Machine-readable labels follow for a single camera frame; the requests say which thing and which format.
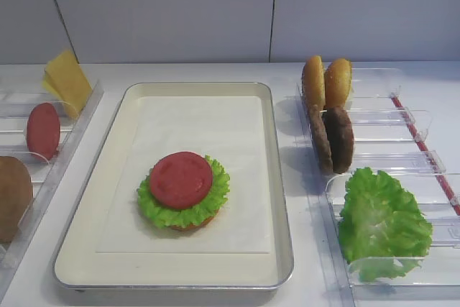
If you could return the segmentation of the left clear acrylic rack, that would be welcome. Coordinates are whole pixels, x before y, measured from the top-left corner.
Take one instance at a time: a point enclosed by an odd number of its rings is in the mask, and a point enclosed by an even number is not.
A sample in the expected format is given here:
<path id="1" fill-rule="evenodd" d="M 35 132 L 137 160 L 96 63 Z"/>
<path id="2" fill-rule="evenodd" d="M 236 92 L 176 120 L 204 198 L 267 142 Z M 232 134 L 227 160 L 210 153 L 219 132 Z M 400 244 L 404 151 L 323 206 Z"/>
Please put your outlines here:
<path id="1" fill-rule="evenodd" d="M 21 160 L 33 185 L 33 198 L 19 220 L 19 230 L 10 243 L 1 245 L 1 270 L 14 269 L 22 261 L 103 94 L 101 83 L 96 83 L 78 118 L 71 119 L 65 113 L 64 103 L 47 93 L 1 89 L 1 155 Z M 43 103 L 53 105 L 60 120 L 57 153 L 49 160 L 29 152 L 26 143 L 29 115 Z"/>

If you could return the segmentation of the brown meat patty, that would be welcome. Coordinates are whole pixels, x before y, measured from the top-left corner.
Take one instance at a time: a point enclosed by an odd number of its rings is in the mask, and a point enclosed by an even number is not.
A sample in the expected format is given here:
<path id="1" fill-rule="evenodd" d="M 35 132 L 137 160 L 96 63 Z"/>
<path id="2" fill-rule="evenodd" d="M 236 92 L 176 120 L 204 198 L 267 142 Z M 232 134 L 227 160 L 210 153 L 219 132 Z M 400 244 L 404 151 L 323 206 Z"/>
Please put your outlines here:
<path id="1" fill-rule="evenodd" d="M 315 104 L 312 105 L 309 108 L 308 115 L 310 117 L 310 130 L 316 147 L 319 168 L 323 174 L 330 175 L 333 173 L 331 148 L 318 106 Z"/>
<path id="2" fill-rule="evenodd" d="M 354 153 L 351 120 L 342 106 L 327 109 L 322 119 L 331 149 L 333 171 L 345 173 L 351 166 Z"/>

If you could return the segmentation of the right clear acrylic rack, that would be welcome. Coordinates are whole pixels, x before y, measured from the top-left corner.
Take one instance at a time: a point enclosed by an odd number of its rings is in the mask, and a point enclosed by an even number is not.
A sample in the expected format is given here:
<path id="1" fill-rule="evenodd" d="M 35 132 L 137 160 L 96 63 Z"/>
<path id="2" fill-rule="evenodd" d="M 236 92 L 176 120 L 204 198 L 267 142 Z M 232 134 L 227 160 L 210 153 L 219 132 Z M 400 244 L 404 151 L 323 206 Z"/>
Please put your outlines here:
<path id="1" fill-rule="evenodd" d="M 448 172 L 426 147 L 432 117 L 400 103 L 395 69 L 353 71 L 346 111 L 354 131 L 354 154 L 342 174 L 324 174 L 313 143 L 303 92 L 296 95 L 308 157 L 308 202 L 320 242 L 330 306 L 388 306 L 400 301 L 459 301 L 459 174 Z M 366 257 L 348 262 L 338 224 L 346 182 L 359 168 L 384 171 L 410 191 L 433 234 L 424 257 Z"/>

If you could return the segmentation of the clear acrylic rack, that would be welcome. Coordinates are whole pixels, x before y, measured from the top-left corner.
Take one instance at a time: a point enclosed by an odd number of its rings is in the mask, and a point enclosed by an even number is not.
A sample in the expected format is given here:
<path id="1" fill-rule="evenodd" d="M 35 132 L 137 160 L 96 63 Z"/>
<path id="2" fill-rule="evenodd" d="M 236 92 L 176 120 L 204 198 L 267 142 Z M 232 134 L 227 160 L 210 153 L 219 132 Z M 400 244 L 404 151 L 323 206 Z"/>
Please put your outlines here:
<path id="1" fill-rule="evenodd" d="M 354 154 L 342 174 L 324 174 L 313 143 L 303 92 L 296 95 L 308 157 L 308 202 L 320 242 L 330 306 L 388 306 L 400 301 L 459 301 L 459 174 L 448 172 L 426 147 L 432 117 L 400 103 L 395 69 L 353 71 L 346 111 L 354 131 Z M 424 257 L 366 257 L 348 262 L 338 224 L 346 182 L 359 168 L 384 171 L 410 191 L 433 234 Z"/>
<path id="2" fill-rule="evenodd" d="M 103 94 L 101 83 L 96 83 L 78 118 L 71 119 L 65 113 L 64 103 L 47 93 L 1 89 L 1 155 L 21 160 L 33 185 L 33 198 L 19 220 L 19 230 L 10 243 L 1 245 L 1 270 L 14 269 L 22 261 Z M 29 152 L 26 143 L 29 115 L 43 103 L 53 105 L 60 120 L 57 153 L 49 160 Z"/>

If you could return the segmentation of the left sesame bun top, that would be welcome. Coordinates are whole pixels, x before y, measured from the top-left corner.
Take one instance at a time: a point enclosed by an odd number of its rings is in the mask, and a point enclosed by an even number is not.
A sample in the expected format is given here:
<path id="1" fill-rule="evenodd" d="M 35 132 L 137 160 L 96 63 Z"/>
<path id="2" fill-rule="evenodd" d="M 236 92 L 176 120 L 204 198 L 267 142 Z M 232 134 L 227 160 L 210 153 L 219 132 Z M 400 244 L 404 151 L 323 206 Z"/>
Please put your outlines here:
<path id="1" fill-rule="evenodd" d="M 310 57 L 303 66 L 302 92 L 308 108 L 317 106 L 321 111 L 326 104 L 324 70 L 320 55 Z"/>

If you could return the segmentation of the tomato slice on burger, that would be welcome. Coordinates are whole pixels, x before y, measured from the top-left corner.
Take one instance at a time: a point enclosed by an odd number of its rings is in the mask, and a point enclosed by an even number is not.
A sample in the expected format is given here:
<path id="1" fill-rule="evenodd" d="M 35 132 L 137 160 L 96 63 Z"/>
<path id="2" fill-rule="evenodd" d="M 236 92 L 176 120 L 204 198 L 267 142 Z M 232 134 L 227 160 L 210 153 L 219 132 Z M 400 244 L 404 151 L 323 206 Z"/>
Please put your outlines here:
<path id="1" fill-rule="evenodd" d="M 163 157 L 149 176 L 150 192 L 162 205 L 183 210 L 201 202 L 211 189 L 213 173 L 208 162 L 194 152 Z"/>

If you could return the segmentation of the right sesame bun top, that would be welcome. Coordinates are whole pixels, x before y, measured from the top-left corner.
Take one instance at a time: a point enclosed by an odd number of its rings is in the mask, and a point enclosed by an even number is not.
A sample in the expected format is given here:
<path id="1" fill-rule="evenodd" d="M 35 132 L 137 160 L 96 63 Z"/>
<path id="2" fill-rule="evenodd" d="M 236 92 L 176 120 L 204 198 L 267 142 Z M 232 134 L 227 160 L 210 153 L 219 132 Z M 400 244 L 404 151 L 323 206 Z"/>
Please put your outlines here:
<path id="1" fill-rule="evenodd" d="M 351 90 L 352 64 L 345 58 L 333 61 L 324 73 L 325 108 L 344 106 Z"/>

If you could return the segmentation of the red tomato slice in rack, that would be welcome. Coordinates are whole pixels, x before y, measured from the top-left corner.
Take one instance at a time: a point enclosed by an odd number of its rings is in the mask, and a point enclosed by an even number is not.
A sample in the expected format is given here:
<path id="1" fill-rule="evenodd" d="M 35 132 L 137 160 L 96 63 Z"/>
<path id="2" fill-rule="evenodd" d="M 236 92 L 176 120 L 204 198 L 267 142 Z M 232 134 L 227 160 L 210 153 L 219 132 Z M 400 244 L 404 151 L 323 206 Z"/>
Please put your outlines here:
<path id="1" fill-rule="evenodd" d="M 58 152 L 60 120 L 51 103 L 42 103 L 33 108 L 27 121 L 27 147 L 39 159 L 51 160 Z"/>

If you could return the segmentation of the rear yellow cheese slice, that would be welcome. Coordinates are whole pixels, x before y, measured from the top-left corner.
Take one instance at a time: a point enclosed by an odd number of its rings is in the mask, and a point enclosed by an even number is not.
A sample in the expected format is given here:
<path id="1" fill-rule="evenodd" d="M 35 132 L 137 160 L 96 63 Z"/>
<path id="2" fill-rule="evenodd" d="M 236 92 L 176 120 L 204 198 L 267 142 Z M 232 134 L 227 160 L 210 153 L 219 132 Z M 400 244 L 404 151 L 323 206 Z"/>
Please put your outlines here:
<path id="1" fill-rule="evenodd" d="M 42 87 L 54 95 L 55 97 L 59 97 L 59 93 L 55 87 L 55 79 L 56 79 L 57 72 L 54 68 L 50 68 L 48 65 L 45 66 L 43 77 L 42 77 Z"/>

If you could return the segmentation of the green lettuce leaf in rack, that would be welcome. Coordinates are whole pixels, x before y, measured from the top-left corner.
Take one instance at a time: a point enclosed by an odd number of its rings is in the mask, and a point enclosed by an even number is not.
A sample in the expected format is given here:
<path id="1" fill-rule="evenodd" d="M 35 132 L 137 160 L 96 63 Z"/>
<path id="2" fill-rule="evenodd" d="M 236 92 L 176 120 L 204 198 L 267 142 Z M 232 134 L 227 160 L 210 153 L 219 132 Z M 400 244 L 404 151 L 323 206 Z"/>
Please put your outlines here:
<path id="1" fill-rule="evenodd" d="M 433 226 L 399 180 L 358 168 L 346 182 L 344 199 L 339 244 L 362 282 L 404 277 L 419 266 L 431 247 Z"/>

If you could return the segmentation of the white paper liner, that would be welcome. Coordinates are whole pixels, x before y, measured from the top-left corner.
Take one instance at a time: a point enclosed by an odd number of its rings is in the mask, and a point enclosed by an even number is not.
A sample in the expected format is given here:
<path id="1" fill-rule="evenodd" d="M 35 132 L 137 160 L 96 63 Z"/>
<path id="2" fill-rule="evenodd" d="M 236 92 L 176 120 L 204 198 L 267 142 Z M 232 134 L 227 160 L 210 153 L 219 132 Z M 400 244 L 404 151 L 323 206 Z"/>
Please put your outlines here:
<path id="1" fill-rule="evenodd" d="M 267 252 L 271 211 L 262 101 L 257 96 L 145 96 L 98 243 L 99 252 Z M 193 232 L 159 229 L 137 204 L 158 160 L 189 151 L 218 160 L 230 176 L 226 203 Z"/>

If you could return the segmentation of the green lettuce on burger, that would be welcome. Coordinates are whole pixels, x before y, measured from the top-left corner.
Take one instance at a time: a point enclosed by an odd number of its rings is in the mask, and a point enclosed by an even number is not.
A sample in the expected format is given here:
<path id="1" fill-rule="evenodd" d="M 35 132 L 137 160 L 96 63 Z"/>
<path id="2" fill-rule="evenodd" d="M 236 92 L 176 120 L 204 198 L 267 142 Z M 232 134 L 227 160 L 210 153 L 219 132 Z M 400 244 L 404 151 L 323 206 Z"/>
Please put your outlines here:
<path id="1" fill-rule="evenodd" d="M 198 225 L 212 216 L 228 200 L 227 193 L 230 191 L 230 176 L 223 165 L 210 156 L 204 157 L 210 165 L 213 182 L 207 196 L 194 206 L 183 210 L 174 210 L 163 206 L 150 192 L 150 177 L 145 176 L 137 189 L 137 204 L 140 212 L 157 228 L 165 228 L 173 225 L 187 226 Z"/>

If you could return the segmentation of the cream metal tray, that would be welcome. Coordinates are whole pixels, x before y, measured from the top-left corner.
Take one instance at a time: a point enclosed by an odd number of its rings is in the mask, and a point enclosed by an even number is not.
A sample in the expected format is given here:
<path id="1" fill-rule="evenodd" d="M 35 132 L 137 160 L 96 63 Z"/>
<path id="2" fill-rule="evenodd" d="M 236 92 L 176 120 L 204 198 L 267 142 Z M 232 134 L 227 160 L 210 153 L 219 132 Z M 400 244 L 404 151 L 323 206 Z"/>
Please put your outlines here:
<path id="1" fill-rule="evenodd" d="M 190 151 L 229 174 L 207 225 L 159 229 L 137 189 Z M 263 289 L 294 267 L 270 89 L 262 83 L 138 83 L 119 104 L 54 264 L 70 288 Z"/>

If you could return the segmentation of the brown bun in left rack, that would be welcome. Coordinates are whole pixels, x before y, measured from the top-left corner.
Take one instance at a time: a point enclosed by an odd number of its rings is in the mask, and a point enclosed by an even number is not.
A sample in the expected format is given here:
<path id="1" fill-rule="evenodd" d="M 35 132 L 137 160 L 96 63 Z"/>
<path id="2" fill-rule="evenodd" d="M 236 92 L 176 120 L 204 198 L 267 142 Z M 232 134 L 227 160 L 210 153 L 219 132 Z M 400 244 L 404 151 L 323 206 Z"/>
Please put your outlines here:
<path id="1" fill-rule="evenodd" d="M 1 243 L 13 240 L 32 197 L 27 167 L 15 157 L 1 156 Z"/>

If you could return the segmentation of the sesame bun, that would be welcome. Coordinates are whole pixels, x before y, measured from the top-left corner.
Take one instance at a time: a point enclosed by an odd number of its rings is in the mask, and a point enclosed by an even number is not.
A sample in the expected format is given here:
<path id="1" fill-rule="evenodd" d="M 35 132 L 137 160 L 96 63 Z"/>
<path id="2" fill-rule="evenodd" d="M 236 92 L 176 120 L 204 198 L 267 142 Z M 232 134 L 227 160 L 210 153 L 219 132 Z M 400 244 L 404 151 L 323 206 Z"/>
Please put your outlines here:
<path id="1" fill-rule="evenodd" d="M 345 58 L 333 61 L 324 73 L 325 108 L 344 106 L 351 90 L 352 64 Z"/>
<path id="2" fill-rule="evenodd" d="M 308 108 L 317 106 L 321 111 L 326 104 L 324 70 L 320 55 L 310 57 L 303 66 L 302 92 Z"/>

